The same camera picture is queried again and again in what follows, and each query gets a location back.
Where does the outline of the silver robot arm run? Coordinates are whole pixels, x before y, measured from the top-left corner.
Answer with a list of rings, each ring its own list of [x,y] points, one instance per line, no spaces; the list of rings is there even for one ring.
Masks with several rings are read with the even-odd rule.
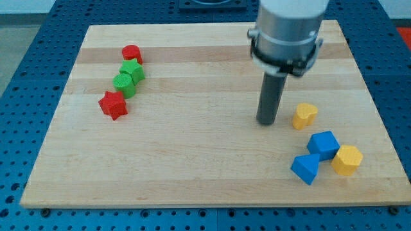
[[[315,63],[328,0],[260,0],[256,25],[247,32],[250,55],[267,74],[303,76]]]

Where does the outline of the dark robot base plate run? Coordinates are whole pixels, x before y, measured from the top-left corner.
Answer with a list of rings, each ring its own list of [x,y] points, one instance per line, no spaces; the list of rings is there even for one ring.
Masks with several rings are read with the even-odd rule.
[[[179,0],[179,10],[244,10],[246,0]]]

